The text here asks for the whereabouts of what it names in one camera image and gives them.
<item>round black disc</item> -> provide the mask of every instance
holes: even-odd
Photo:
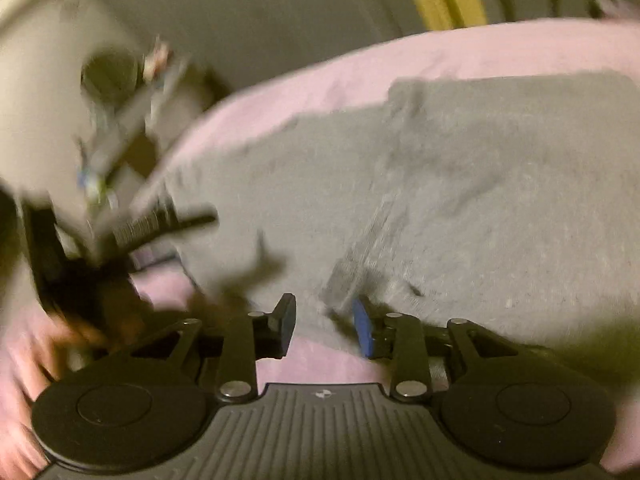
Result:
[[[185,448],[206,416],[202,391],[167,362],[97,362],[50,386],[33,406],[34,433],[57,462],[127,472]]]
[[[527,469],[590,459],[615,424],[604,389],[535,358],[485,359],[473,366],[444,395],[441,416],[466,448],[491,462]]]

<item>pink surface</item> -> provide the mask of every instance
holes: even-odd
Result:
[[[155,181],[201,152],[266,135],[301,112],[382,102],[398,78],[471,79],[607,69],[640,81],[640,25],[542,20],[402,38],[233,95],[192,128]],[[140,195],[138,206],[144,205],[154,188]],[[154,304],[185,307],[194,294],[189,280],[175,271],[145,276],[136,286]],[[294,338],[289,356],[282,361],[258,363],[262,384],[385,382],[384,376],[377,364],[300,338]],[[640,464],[640,404],[621,404],[620,414],[603,460],[611,470]]]

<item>gray cloth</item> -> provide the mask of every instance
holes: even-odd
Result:
[[[178,208],[220,213],[176,243],[213,299],[293,292],[298,333],[334,348],[366,292],[618,380],[639,368],[615,362],[640,351],[639,97],[613,73],[398,82],[171,175]]]

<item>floor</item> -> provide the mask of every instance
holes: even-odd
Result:
[[[107,44],[140,49],[97,0],[37,0],[0,27],[0,179],[17,192],[48,193],[77,220],[85,208],[74,139],[92,132],[80,69]],[[8,316],[33,303],[34,293],[24,264],[3,281],[5,326]]]

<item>silver screw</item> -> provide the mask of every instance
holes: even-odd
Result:
[[[403,397],[420,397],[428,391],[427,385],[420,381],[402,381],[396,384],[396,392]]]
[[[251,385],[244,381],[229,381],[220,386],[220,393],[225,397],[243,397],[251,393]]]

